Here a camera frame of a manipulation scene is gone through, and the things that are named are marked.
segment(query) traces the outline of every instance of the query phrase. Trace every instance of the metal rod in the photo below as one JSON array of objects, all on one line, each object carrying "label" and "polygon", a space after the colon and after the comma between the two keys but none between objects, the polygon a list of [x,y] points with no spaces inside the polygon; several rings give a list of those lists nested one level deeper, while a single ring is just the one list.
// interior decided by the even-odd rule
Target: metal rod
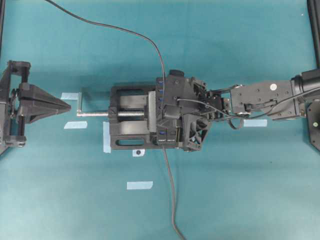
[{"label": "metal rod", "polygon": [[[118,117],[143,117],[145,112],[143,110],[123,110],[118,111]],[[108,111],[87,111],[82,112],[82,92],[78,92],[78,103],[76,110],[77,117],[108,117]]]}]

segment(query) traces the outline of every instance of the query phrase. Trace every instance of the tape strip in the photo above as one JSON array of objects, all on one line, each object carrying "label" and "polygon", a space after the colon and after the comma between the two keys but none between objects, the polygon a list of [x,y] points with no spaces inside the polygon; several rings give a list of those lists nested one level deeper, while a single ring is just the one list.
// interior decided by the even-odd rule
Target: tape strip
[{"label": "tape strip", "polygon": [[103,152],[111,153],[110,146],[110,124],[107,121],[103,122]]},{"label": "tape strip", "polygon": [[154,185],[153,181],[128,181],[126,183],[127,190],[149,190]]},{"label": "tape strip", "polygon": [[88,123],[86,121],[68,121],[64,125],[64,129],[86,129]]},{"label": "tape strip", "polygon": [[266,127],[268,125],[267,119],[245,119],[244,120],[244,127]]},{"label": "tape strip", "polygon": [[62,100],[78,100],[78,93],[77,92],[63,92],[61,94]]}]

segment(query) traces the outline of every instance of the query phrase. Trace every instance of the teal backdrop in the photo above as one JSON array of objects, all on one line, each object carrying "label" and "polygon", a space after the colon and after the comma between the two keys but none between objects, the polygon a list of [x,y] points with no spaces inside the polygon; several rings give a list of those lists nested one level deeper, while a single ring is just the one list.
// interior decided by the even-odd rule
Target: teal backdrop
[{"label": "teal backdrop", "polygon": [[[166,71],[209,89],[288,81],[316,67],[305,0],[57,0],[92,21],[153,39]],[[74,19],[44,0],[7,0],[0,69],[31,62],[29,82],[61,97],[83,92],[103,110],[113,85],[161,76],[152,46]],[[16,87],[18,78],[12,80]],[[160,150],[103,152],[103,118],[68,113],[27,125],[27,144],[0,159],[1,240],[175,240]],[[64,129],[87,121],[86,129]],[[318,240],[320,154],[306,119],[212,127],[203,149],[168,150],[176,222],[189,240]],[[150,190],[127,182],[153,181]]]}]

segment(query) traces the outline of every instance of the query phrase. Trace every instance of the mounting plate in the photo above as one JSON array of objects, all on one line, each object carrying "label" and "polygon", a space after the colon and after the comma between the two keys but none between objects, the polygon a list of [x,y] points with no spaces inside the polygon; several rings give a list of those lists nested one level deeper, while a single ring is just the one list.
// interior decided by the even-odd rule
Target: mounting plate
[{"label": "mounting plate", "polygon": [[306,111],[310,143],[320,151],[320,101],[311,103]]}]

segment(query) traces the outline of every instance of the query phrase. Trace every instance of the black cable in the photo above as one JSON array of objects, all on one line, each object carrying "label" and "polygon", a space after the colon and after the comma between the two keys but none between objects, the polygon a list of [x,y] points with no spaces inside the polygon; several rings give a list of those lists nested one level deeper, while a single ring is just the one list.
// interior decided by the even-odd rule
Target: black cable
[{"label": "black cable", "polygon": [[239,124],[239,126],[235,126],[235,125],[233,124],[231,118],[227,119],[227,122],[228,122],[229,126],[230,126],[232,129],[234,129],[234,130],[239,130],[239,129],[243,128],[243,126],[245,125],[245,120],[244,120],[244,119],[240,119],[240,124]]},{"label": "black cable", "polygon": [[214,106],[212,106],[212,105],[210,105],[210,104],[207,104],[207,103],[205,103],[205,102],[203,102],[203,101],[199,101],[199,100],[186,99],[186,98],[178,98],[176,101],[177,101],[177,102],[179,102],[179,101],[187,101],[187,102],[193,102],[193,103],[202,104],[202,105],[205,105],[205,106],[207,106],[208,108],[212,108],[212,109],[216,110],[217,112],[219,112],[219,113],[221,113],[221,114],[223,114],[223,115],[225,115],[225,116],[228,116],[228,117],[230,117],[230,118],[232,118],[232,119],[243,119],[243,120],[245,120],[245,119],[258,119],[258,118],[261,118],[261,117],[263,117],[263,116],[265,116],[265,115],[270,114],[270,113],[271,113],[277,106],[279,106],[280,104],[283,104],[283,103],[288,102],[288,101],[293,100],[293,99],[297,99],[297,98],[299,98],[299,97],[302,97],[302,96],[304,96],[304,95],[313,93],[313,92],[318,91],[318,90],[320,90],[320,87],[316,87],[316,88],[313,88],[313,89],[311,89],[311,90],[309,90],[309,91],[305,91],[305,92],[302,92],[302,93],[293,95],[293,96],[291,96],[291,97],[288,97],[288,98],[286,98],[286,99],[283,99],[283,100],[279,101],[277,104],[275,104],[274,106],[270,106],[271,109],[270,109],[269,111],[267,111],[267,112],[265,112],[265,113],[263,113],[263,114],[257,115],[257,116],[252,116],[252,117],[243,117],[243,116],[231,115],[231,114],[228,114],[228,113],[226,113],[226,112],[224,112],[224,111],[221,111],[220,109],[218,109],[218,108],[216,108],[216,107],[214,107]]},{"label": "black cable", "polygon": [[144,40],[148,41],[149,43],[151,43],[153,45],[153,47],[155,48],[159,58],[160,58],[160,63],[161,63],[161,70],[162,70],[162,77],[163,77],[163,91],[162,91],[162,98],[163,96],[165,95],[165,80],[166,80],[166,72],[165,72],[165,63],[162,59],[162,56],[161,56],[161,53],[159,51],[159,48],[157,47],[157,45],[155,44],[154,41],[152,41],[150,38],[148,38],[147,36],[144,36],[138,32],[135,32],[135,31],[131,31],[131,30],[128,30],[128,29],[125,29],[125,28],[122,28],[122,27],[118,27],[118,26],[114,26],[114,25],[110,25],[110,24],[104,24],[104,23],[99,23],[99,22],[95,22],[95,21],[90,21],[90,20],[87,20],[83,17],[80,17],[78,15],[75,15],[74,13],[66,10],[65,8],[63,8],[62,6],[56,4],[55,2],[51,1],[51,0],[45,0],[46,2],[48,2],[49,4],[52,4],[53,6],[55,6],[56,8],[60,9],[61,11],[65,12],[66,14],[76,18],[76,19],[79,19],[85,23],[88,23],[88,24],[93,24],[93,25],[97,25],[97,26],[101,26],[101,27],[106,27],[106,28],[110,28],[110,29],[116,29],[116,30],[119,30],[119,31],[122,31],[122,32],[125,32],[125,33],[129,33],[129,34],[133,34],[135,36],[138,36],[140,38],[143,38]]},{"label": "black cable", "polygon": [[221,88],[221,89],[216,89],[216,90],[210,90],[209,92],[212,92],[212,93],[219,93],[219,94],[225,94],[225,93],[230,93],[230,91],[232,89],[236,89],[236,88],[239,88],[241,87],[242,85],[233,85],[231,87],[226,87],[226,88]]},{"label": "black cable", "polygon": [[172,223],[172,227],[175,230],[176,234],[178,234],[178,236],[180,237],[181,240],[186,240],[185,237],[182,235],[182,233],[180,232],[180,230],[178,229],[177,225],[176,225],[176,193],[175,193],[175,182],[174,182],[174,178],[172,176],[171,173],[171,169],[170,169],[170,164],[168,161],[168,156],[167,156],[167,152],[165,149],[165,146],[162,145],[162,151],[163,151],[163,155],[164,155],[164,161],[165,161],[165,165],[166,168],[168,169],[168,175],[169,175],[169,180],[170,180],[170,185],[171,185],[171,196],[172,196],[172,209],[171,209],[171,223]]}]

